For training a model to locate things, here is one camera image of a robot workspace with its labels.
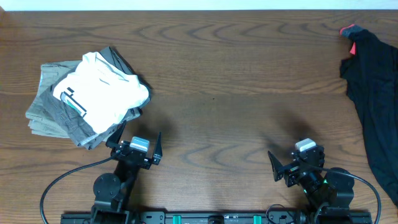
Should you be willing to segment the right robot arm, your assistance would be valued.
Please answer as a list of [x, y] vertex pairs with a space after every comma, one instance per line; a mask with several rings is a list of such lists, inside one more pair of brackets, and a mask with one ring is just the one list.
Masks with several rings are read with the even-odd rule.
[[354, 178], [342, 168], [324, 168], [324, 148], [311, 139], [295, 145], [292, 162], [283, 165], [271, 152], [268, 156], [274, 180], [283, 180], [287, 187], [298, 185], [308, 200], [306, 210], [280, 211], [291, 223], [357, 223], [357, 216], [349, 208], [354, 198]]

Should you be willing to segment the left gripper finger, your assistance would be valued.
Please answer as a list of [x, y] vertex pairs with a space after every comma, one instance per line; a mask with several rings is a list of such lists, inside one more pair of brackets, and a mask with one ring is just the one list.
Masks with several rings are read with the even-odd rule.
[[120, 124], [120, 126], [117, 128], [117, 130], [110, 135], [110, 137], [106, 141], [106, 147], [114, 149], [116, 147], [119, 147], [119, 142], [120, 138], [123, 134], [124, 128], [126, 127], [126, 122], [124, 121], [123, 123]]
[[162, 133], [160, 132], [155, 144], [155, 148], [152, 155], [152, 163], [159, 165], [162, 158], [162, 145], [161, 145]]

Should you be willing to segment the black leggings red waistband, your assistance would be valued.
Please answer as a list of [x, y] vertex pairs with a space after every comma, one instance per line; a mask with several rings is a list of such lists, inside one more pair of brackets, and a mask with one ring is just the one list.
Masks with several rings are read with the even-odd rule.
[[340, 76], [363, 127], [369, 167], [397, 203], [397, 47], [355, 24], [342, 28], [340, 35], [353, 43]]

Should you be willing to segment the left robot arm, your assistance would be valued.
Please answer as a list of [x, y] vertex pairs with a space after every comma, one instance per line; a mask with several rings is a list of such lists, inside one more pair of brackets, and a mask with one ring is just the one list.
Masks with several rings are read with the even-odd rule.
[[122, 141], [121, 136], [126, 122], [106, 141], [111, 149], [111, 159], [118, 162], [115, 171], [100, 175], [93, 184], [95, 202], [91, 208], [89, 224], [135, 224], [140, 223], [140, 215], [128, 209], [131, 192], [140, 169], [150, 169], [159, 165], [162, 158], [159, 133], [151, 158], [147, 157], [149, 141], [133, 137]]

